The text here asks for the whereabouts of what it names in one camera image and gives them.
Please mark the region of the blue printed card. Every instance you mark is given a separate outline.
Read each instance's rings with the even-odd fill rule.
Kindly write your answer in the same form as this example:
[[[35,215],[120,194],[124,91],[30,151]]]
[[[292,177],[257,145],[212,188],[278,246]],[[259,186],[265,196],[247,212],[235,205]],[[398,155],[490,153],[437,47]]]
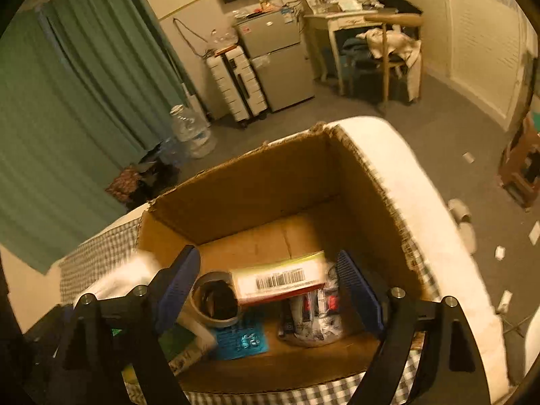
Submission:
[[[215,360],[235,360],[269,350],[263,318],[258,312],[245,314],[235,325],[215,329],[213,334],[217,346],[211,352],[211,358]]]

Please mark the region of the wooden step stool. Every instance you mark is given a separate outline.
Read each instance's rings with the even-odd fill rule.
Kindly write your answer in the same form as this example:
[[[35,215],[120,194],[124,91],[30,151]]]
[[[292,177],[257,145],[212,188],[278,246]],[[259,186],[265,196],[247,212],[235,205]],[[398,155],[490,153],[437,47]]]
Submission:
[[[498,167],[503,189],[514,191],[523,209],[539,197],[539,113],[528,112],[513,139],[504,148]]]

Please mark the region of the white ribbed suitcase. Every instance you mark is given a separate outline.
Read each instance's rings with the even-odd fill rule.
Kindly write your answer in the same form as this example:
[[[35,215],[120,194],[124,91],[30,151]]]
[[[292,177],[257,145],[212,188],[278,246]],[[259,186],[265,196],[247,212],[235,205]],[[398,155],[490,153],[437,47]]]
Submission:
[[[239,45],[217,50],[206,64],[234,121],[246,128],[254,119],[264,119],[268,105],[251,62]]]

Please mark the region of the grey tape roll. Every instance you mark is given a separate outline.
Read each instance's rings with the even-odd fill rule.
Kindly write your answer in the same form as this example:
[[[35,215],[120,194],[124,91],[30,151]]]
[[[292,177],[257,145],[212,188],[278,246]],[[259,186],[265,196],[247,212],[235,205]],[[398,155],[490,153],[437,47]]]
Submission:
[[[230,272],[202,274],[192,286],[189,302],[198,320],[210,328],[233,326],[241,315]]]

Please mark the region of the brown cardboard box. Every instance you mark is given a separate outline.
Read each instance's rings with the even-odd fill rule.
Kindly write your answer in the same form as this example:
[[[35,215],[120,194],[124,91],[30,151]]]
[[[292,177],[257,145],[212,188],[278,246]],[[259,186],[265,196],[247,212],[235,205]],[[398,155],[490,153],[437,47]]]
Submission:
[[[338,127],[319,127],[260,147],[212,168],[156,199],[144,213],[137,246],[169,266],[192,245],[202,272],[270,265],[341,251],[410,294],[427,292],[421,253],[363,148]],[[206,360],[179,375],[186,391],[260,393],[309,387],[358,374],[377,340],[360,329],[351,306],[345,335],[322,347],[278,338],[280,306],[263,308],[269,350],[258,356]]]

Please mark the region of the silver mini fridge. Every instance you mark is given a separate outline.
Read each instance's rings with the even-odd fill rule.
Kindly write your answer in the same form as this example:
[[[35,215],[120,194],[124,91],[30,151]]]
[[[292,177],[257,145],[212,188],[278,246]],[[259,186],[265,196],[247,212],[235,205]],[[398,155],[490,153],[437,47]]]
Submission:
[[[243,19],[236,29],[272,111],[314,97],[309,57],[292,8]]]

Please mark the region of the patterned brown bag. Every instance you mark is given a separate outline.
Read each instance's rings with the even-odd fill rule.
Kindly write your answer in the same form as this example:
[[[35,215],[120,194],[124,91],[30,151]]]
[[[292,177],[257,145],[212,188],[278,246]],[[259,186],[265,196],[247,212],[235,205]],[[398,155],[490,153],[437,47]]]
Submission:
[[[142,176],[134,165],[124,168],[109,184],[105,192],[129,209],[136,208],[143,200],[141,195]]]

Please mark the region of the large clear water jug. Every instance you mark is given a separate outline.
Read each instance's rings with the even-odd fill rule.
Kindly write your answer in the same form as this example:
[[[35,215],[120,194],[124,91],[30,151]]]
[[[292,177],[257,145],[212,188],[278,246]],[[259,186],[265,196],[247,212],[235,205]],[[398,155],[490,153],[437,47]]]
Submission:
[[[191,158],[202,159],[214,150],[215,137],[197,112],[180,104],[173,106],[169,114],[173,133]]]

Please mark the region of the green curtain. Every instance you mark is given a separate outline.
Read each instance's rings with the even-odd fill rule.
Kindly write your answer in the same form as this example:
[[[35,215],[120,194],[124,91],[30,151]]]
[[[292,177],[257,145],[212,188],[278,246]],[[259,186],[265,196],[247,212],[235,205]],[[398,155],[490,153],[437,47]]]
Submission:
[[[44,273],[123,207],[106,188],[194,86],[147,0],[46,0],[1,37],[1,244]]]

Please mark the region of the checkered grey white cloth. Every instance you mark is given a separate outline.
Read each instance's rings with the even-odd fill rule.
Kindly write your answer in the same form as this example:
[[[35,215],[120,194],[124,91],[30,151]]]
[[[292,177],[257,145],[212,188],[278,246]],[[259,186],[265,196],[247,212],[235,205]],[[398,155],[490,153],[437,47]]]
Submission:
[[[73,303],[87,287],[110,270],[127,262],[135,252],[142,218],[120,218],[101,233],[84,241],[60,263],[60,300]],[[189,392],[197,404],[344,404],[363,377],[363,373],[313,387],[275,393],[226,395]]]

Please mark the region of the wooden chair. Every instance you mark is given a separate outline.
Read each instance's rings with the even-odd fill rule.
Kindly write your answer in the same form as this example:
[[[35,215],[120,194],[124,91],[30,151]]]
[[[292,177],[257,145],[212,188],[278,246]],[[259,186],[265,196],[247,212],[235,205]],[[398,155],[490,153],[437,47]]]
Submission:
[[[392,76],[405,79],[407,101],[421,98],[424,70],[421,29],[424,18],[416,13],[370,14],[373,27],[345,40],[342,53],[347,68],[347,86],[354,93],[355,80],[362,73],[382,74],[384,108],[390,100]]]

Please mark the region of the crumpled silver snack wrapper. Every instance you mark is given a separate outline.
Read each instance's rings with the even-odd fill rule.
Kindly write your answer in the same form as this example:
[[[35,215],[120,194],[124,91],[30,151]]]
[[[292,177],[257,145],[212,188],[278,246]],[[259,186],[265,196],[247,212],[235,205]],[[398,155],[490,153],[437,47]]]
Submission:
[[[296,347],[322,347],[344,337],[336,265],[327,266],[324,285],[283,300],[279,338]]]

